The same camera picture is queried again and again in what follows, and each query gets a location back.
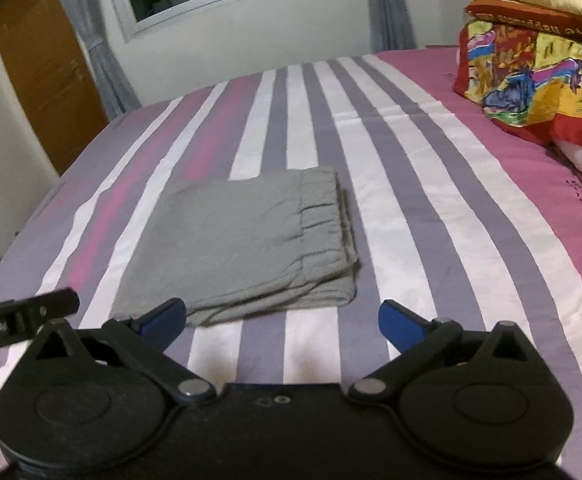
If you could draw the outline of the grey curtain right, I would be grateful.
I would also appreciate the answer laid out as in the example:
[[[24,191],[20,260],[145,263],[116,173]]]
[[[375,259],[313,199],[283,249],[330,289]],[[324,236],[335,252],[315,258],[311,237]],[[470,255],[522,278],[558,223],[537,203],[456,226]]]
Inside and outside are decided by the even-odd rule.
[[[374,52],[417,47],[406,0],[368,0]]]

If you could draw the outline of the brown wooden door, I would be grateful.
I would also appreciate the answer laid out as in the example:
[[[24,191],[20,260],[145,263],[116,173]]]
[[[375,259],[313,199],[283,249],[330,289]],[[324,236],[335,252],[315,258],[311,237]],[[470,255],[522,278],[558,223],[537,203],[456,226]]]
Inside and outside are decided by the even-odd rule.
[[[108,118],[60,0],[0,0],[0,56],[41,147],[64,174]]]

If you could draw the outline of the grey pants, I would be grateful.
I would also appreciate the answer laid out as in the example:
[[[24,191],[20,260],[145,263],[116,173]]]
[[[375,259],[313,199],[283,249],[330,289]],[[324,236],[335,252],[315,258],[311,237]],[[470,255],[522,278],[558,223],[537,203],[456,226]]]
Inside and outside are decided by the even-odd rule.
[[[179,298],[191,326],[268,312],[343,307],[358,255],[330,167],[172,186],[157,201],[120,280],[115,315]]]

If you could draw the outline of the grey curtain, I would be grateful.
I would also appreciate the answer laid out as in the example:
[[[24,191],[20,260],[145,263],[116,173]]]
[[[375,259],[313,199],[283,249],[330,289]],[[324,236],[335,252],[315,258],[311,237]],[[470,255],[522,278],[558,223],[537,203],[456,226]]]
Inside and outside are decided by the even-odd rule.
[[[406,0],[368,0],[374,52],[417,47]]]
[[[112,120],[138,110],[138,96],[106,38],[100,0],[60,0],[60,3],[85,47],[105,115]]]

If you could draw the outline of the colourful yellow red blanket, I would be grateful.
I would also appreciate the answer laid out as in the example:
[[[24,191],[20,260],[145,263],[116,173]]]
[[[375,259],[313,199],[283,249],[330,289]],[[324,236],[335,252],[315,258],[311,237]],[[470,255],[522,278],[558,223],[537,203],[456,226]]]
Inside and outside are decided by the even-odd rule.
[[[505,132],[582,148],[582,43],[474,20],[459,36],[454,91]]]

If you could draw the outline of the pink grey striped bed sheet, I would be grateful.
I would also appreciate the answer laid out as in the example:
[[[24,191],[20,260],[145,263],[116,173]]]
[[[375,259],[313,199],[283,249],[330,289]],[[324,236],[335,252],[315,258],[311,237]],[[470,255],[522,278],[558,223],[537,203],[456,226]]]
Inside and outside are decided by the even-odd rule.
[[[111,122],[0,263],[0,301],[78,292],[97,327],[167,185],[318,165],[346,189],[359,255],[348,306],[184,332],[169,355],[217,385],[342,382],[390,360],[393,299],[468,330],[518,324],[571,399],[561,456],[582,479],[582,184],[452,91],[455,53],[337,58],[243,76]]]

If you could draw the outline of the grey curtain left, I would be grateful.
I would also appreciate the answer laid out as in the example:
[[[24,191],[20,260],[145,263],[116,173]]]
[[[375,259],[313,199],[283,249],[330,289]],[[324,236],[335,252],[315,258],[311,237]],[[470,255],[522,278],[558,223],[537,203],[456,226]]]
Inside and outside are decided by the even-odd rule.
[[[138,110],[138,96],[106,38],[100,0],[60,0],[60,3],[85,47],[105,115],[112,120]]]

